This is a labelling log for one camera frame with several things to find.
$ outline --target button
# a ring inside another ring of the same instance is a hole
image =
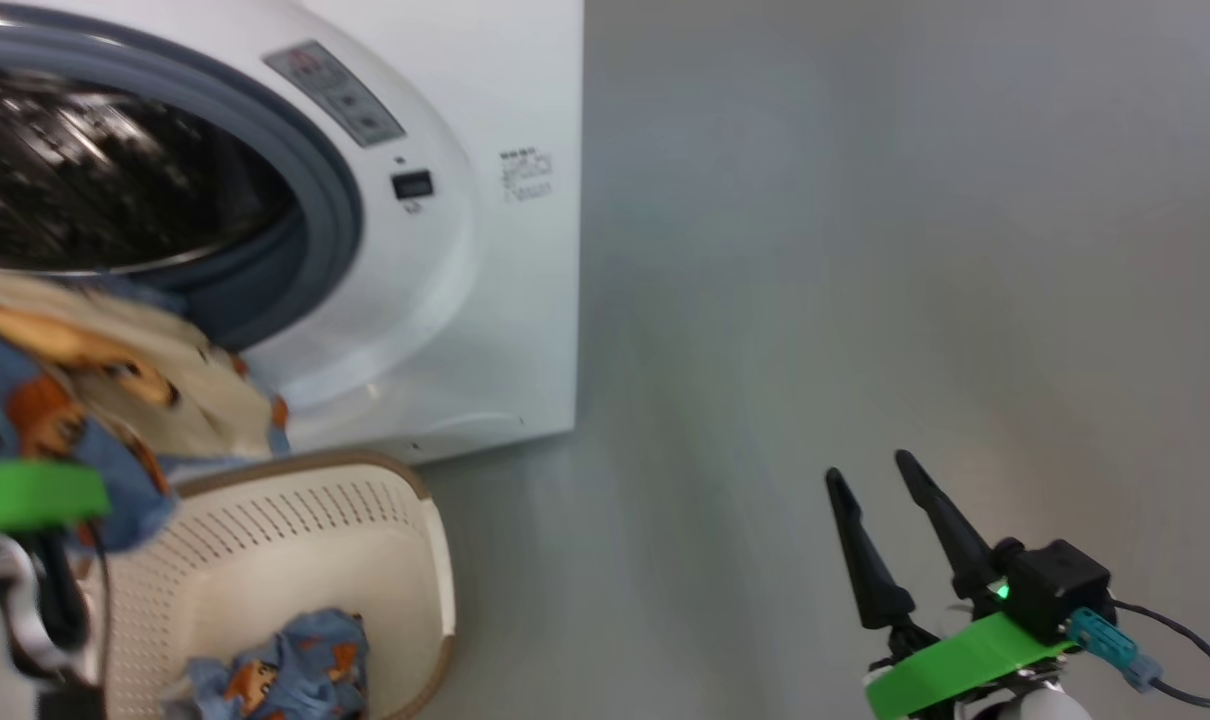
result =
[[[432,188],[432,174],[427,169],[392,175],[391,188],[396,190],[396,200],[414,200],[414,197],[427,197],[436,192],[436,189]]]

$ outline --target floor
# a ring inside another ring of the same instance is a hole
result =
[[[580,425],[425,470],[460,644],[424,716],[870,718],[822,477],[945,629],[898,447],[1210,635],[1210,2],[1053,5],[587,1]]]

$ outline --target washing machine door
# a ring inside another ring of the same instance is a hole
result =
[[[241,350],[330,295],[361,198],[296,108],[133,29],[0,5],[0,267],[175,293]]]

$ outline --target green plastic bracket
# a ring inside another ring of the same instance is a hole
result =
[[[110,509],[97,471],[67,462],[0,461],[0,532],[67,525]]]
[[[1043,646],[1004,612],[908,657],[868,685],[876,720],[898,720],[1003,678],[1020,667],[1058,657],[1072,643]]]

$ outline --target white laundry basket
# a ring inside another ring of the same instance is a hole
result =
[[[422,480],[369,453],[327,453],[195,480],[174,520],[111,559],[108,720],[156,720],[194,656],[231,659],[295,615],[359,612],[368,716],[417,714],[454,644],[454,580]]]

